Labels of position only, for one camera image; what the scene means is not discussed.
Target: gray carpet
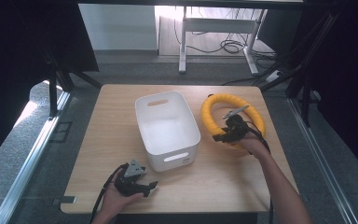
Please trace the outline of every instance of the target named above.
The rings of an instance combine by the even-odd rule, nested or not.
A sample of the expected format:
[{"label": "gray carpet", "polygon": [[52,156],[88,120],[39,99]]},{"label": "gray carpet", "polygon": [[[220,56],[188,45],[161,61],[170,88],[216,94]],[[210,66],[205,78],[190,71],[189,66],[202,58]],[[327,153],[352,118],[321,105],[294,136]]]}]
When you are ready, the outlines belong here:
[{"label": "gray carpet", "polygon": [[[142,59],[132,58],[126,62],[110,63],[110,59],[104,55],[99,60],[99,62],[103,61],[100,63],[101,72],[89,74],[103,84],[221,85],[230,80],[250,78],[249,69],[245,63],[233,63],[232,60],[225,59],[219,60],[220,63],[216,63],[216,59],[190,60],[186,74],[178,75],[178,63],[173,60],[143,57]],[[10,223],[88,222],[90,215],[66,215],[60,211],[60,198],[64,194],[99,93],[82,79],[75,76],[72,78],[76,87],[72,92],[70,104],[64,109],[59,126],[52,135]],[[235,85],[252,85],[254,82],[253,79],[235,83]],[[315,223],[344,223],[286,101],[284,95],[286,86],[287,83],[283,83],[265,92],[264,97],[298,189]],[[40,118],[46,120],[43,113],[39,113],[42,115]],[[15,136],[12,143],[7,142],[7,147],[16,147],[13,142],[20,142],[23,139],[32,142],[34,136],[32,132],[38,132],[36,123],[43,124],[39,120],[31,122],[27,127],[22,127],[20,135]],[[316,105],[310,108],[310,123],[339,184],[349,197],[355,215],[358,217],[358,161],[326,124],[317,111]],[[20,147],[25,148],[22,153],[7,151],[0,156],[0,160],[4,160],[5,164],[0,167],[0,203],[10,187],[10,181],[16,175],[15,167],[21,167],[21,162],[24,160],[23,156],[19,155],[26,155],[26,149],[31,146],[32,144]],[[257,223],[268,223],[268,218],[268,214],[259,214]],[[230,220],[230,223],[243,222],[237,218]]]}]

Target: black cable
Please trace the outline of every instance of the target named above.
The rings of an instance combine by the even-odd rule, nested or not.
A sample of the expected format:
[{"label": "black cable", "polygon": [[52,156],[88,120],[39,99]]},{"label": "black cable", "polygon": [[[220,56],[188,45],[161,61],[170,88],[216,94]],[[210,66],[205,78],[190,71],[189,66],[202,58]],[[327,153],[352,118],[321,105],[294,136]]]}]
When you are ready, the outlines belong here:
[{"label": "black cable", "polygon": [[110,182],[112,181],[115,174],[121,169],[125,168],[126,164],[120,165],[110,176],[107,178],[106,182],[103,185],[103,188],[101,189],[100,195],[98,195],[97,201],[94,204],[94,207],[92,208],[91,218],[89,219],[89,224],[92,223],[92,220],[95,218],[95,215],[97,214],[98,206],[100,205],[101,199],[103,198],[104,193],[107,190],[107,187],[109,186]]}]

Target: gray floor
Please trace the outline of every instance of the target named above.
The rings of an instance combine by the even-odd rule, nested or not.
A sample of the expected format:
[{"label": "gray floor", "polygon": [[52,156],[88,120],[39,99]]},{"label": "gray floor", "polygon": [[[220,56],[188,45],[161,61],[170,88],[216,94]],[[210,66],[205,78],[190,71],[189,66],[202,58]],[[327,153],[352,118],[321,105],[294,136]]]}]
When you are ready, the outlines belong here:
[{"label": "gray floor", "polygon": [[[250,77],[245,59],[189,58],[185,75],[178,74],[175,57],[112,56],[97,54],[101,72],[89,73],[103,84],[221,85]],[[55,133],[45,149],[10,223],[87,223],[90,215],[66,215],[60,199],[72,172],[77,152],[87,129],[99,91],[78,77]],[[249,80],[236,85],[252,85]],[[336,201],[325,184],[295,116],[287,103],[283,83],[264,93],[268,111],[280,137],[298,189],[315,223],[345,223]],[[48,115],[46,86],[37,86],[40,105],[20,123],[0,149],[0,204],[22,166]],[[358,218],[358,161],[328,126],[316,105],[310,107],[310,124],[315,138]],[[241,223],[237,218],[230,223]],[[259,214],[258,223],[268,223],[268,214]]]}]

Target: human arm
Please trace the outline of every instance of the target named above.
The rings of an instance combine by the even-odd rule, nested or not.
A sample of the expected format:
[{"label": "human arm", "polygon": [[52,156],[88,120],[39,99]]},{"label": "human arm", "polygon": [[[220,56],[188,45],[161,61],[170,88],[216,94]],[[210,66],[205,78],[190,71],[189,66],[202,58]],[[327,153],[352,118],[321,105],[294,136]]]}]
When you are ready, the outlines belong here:
[{"label": "human arm", "polygon": [[306,205],[255,135],[248,133],[239,144],[259,160],[279,223],[312,223]]},{"label": "human arm", "polygon": [[123,208],[133,203],[140,198],[144,197],[143,193],[132,194],[129,197],[122,196],[117,189],[115,188],[115,180],[120,174],[122,169],[120,169],[112,179],[112,182],[106,189],[106,192],[103,195],[103,204],[101,206],[100,211],[97,216],[92,220],[92,224],[105,224],[109,223],[109,221],[115,217],[118,213],[123,210]]}]

